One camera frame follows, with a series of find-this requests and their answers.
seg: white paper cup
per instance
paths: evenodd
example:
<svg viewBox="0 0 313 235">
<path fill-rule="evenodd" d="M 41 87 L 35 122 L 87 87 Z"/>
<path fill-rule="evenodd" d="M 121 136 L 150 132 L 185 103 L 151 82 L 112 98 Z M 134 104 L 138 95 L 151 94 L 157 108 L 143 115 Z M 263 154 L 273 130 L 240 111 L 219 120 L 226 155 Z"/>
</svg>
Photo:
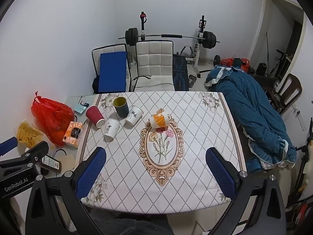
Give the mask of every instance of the white paper cup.
<svg viewBox="0 0 313 235">
<path fill-rule="evenodd" d="M 126 117 L 125 121 L 129 124 L 131 124 L 132 126 L 134 126 L 137 121 L 139 120 L 139 118 L 141 118 L 141 116 L 143 115 L 143 111 L 141 108 L 137 107 L 137 106 L 132 106 L 128 116 Z"/>
<path fill-rule="evenodd" d="M 104 125 L 103 135 L 110 140 L 114 139 L 120 124 L 118 120 L 109 118 Z"/>
</svg>

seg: red bag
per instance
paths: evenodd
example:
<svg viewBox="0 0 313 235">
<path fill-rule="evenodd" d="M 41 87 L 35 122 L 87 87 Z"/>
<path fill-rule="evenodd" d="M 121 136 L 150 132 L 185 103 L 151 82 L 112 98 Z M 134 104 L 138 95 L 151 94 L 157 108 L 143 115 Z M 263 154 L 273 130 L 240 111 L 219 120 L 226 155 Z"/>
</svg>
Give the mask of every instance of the red bag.
<svg viewBox="0 0 313 235">
<path fill-rule="evenodd" d="M 63 146 L 63 137 L 69 126 L 74 120 L 74 113 L 67 105 L 37 96 L 32 103 L 32 114 L 37 120 L 39 129 L 56 146 Z"/>
<path fill-rule="evenodd" d="M 244 63 L 241 66 L 241 69 L 244 70 L 246 73 L 248 73 L 250 69 L 249 60 L 246 58 L 240 58 L 240 60 Z M 224 65 L 224 66 L 233 66 L 233 62 L 234 62 L 234 58 L 227 58 L 227 59 L 221 60 L 219 64 Z"/>
</svg>

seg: weight plate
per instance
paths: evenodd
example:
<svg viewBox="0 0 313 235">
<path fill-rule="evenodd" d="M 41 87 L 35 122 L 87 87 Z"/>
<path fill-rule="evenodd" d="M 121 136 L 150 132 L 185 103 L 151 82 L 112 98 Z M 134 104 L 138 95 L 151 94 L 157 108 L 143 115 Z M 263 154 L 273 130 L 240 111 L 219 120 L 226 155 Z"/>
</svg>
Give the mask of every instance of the weight plate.
<svg viewBox="0 0 313 235">
<path fill-rule="evenodd" d="M 125 42 L 126 44 L 128 44 L 128 30 L 125 31 Z"/>
<path fill-rule="evenodd" d="M 133 42 L 131 41 L 132 31 L 133 29 L 129 28 L 127 31 L 127 35 L 125 35 L 126 44 L 130 46 L 133 46 Z"/>
<path fill-rule="evenodd" d="M 136 43 L 138 42 L 138 29 L 137 28 L 133 28 L 132 34 L 131 34 L 131 40 L 133 43 L 133 46 L 136 45 Z"/>
<path fill-rule="evenodd" d="M 211 48 L 214 48 L 216 46 L 216 36 L 214 33 L 211 33 L 211 37 L 212 37 L 212 43 L 211 43 Z"/>
<path fill-rule="evenodd" d="M 203 38 L 204 38 L 204 40 L 202 40 L 202 46 L 204 48 L 210 48 L 211 43 L 212 43 L 212 37 L 211 37 L 210 32 L 204 31 L 203 32 Z"/>
<path fill-rule="evenodd" d="M 214 65 L 214 66 L 215 66 L 215 65 L 219 65 L 220 62 L 221 62 L 221 57 L 220 57 L 219 55 L 216 55 L 216 56 L 214 57 L 213 65 Z"/>
</svg>

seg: white leather chair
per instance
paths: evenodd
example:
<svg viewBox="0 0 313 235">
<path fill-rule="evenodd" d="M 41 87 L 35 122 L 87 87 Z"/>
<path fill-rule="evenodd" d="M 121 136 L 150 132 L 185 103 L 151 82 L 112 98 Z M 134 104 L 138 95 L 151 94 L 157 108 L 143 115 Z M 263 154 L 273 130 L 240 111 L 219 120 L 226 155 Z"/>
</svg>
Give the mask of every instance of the white leather chair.
<svg viewBox="0 0 313 235">
<path fill-rule="evenodd" d="M 97 76 L 99 75 L 100 72 L 100 54 L 103 53 L 112 53 L 112 52 L 122 52 L 126 51 L 126 44 L 115 44 L 115 45 L 110 45 L 110 46 L 104 46 L 100 48 L 95 48 L 92 51 L 92 60 L 94 62 L 94 69 L 96 71 Z M 130 66 L 128 62 L 128 57 L 127 57 L 127 62 L 126 62 L 126 92 L 130 92 L 130 82 L 131 82 L 131 74 L 130 74 Z"/>
<path fill-rule="evenodd" d="M 138 78 L 133 83 L 135 92 L 175 91 L 172 41 L 139 41 L 136 55 Z"/>
</svg>

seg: orange tissue box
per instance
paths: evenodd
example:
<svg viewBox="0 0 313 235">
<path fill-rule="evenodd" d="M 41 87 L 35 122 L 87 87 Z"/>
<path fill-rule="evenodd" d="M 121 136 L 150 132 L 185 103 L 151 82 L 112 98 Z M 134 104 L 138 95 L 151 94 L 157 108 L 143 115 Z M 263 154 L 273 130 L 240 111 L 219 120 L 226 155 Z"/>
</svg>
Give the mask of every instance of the orange tissue box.
<svg viewBox="0 0 313 235">
<path fill-rule="evenodd" d="M 79 137 L 83 131 L 84 125 L 78 122 L 71 122 L 63 137 L 63 142 L 73 147 L 79 146 Z"/>
</svg>

